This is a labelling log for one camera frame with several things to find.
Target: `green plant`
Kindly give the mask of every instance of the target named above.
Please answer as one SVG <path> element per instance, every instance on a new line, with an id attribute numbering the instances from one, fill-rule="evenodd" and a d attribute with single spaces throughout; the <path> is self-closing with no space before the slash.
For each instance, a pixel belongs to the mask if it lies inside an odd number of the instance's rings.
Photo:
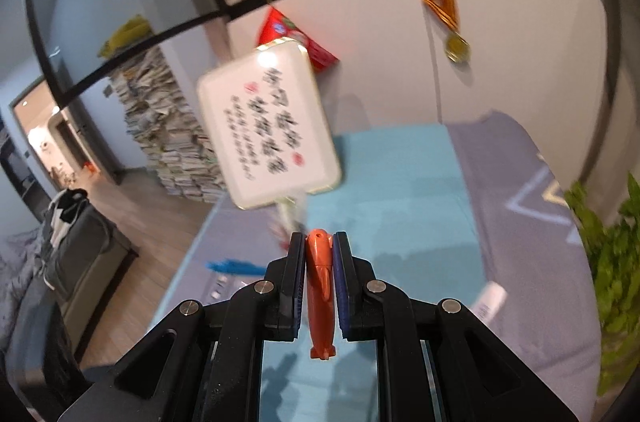
<path id="1" fill-rule="evenodd" d="M 579 182 L 564 194 L 578 220 L 602 328 L 598 394 L 625 382 L 640 360 L 640 185 L 627 178 L 629 197 L 618 220 L 605 226 L 586 204 Z"/>

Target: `orange plastic toy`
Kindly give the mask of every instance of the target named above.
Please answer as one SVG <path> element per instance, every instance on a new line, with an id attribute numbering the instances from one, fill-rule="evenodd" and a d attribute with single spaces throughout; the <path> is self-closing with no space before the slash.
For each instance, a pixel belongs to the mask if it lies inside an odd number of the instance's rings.
<path id="1" fill-rule="evenodd" d="M 311 358 L 334 357 L 334 281 L 332 237 L 314 229 L 306 237 L 306 302 L 311 331 Z"/>

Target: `sofa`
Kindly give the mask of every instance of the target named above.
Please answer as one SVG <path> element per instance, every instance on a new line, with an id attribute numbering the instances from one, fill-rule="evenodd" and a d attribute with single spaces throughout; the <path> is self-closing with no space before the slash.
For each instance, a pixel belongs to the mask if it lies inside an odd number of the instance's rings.
<path id="1" fill-rule="evenodd" d="M 4 369 L 18 396 L 46 422 L 57 420 L 88 388 L 74 353 L 116 272 L 128 255 L 135 255 L 116 225 L 86 199 L 52 250 L 47 245 L 51 215 L 52 208 L 37 233 L 10 237 L 0 245 L 5 270 L 7 259 L 24 255 L 23 267 L 13 267 L 14 290 L 24 288 L 24 280 L 33 274 L 19 299 L 9 337 L 0 337 L 0 372 Z M 32 260 L 36 269 L 25 270 Z"/>

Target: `red packet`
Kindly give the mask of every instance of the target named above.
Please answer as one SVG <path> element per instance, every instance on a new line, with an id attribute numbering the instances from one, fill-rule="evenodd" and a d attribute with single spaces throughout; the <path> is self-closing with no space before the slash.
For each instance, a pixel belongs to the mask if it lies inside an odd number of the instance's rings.
<path id="1" fill-rule="evenodd" d="M 257 44 L 263 45 L 283 36 L 292 38 L 306 47 L 316 74 L 338 61 L 337 57 L 309 38 L 284 14 L 275 8 L 270 8 L 267 19 L 262 25 L 260 36 L 258 36 Z"/>

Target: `blue bed sheet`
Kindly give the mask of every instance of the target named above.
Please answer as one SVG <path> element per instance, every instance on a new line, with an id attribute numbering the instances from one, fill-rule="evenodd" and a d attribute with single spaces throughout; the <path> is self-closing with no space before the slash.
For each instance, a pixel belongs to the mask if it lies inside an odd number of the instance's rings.
<path id="1" fill-rule="evenodd" d="M 485 278 L 462 171 L 442 125 L 377 129 L 336 139 L 344 181 L 309 198 L 309 228 L 346 231 L 355 256 L 410 297 L 471 304 Z M 370 421 L 378 412 L 373 342 L 346 342 L 309 358 L 306 326 L 294 343 L 264 348 L 261 422 Z"/>

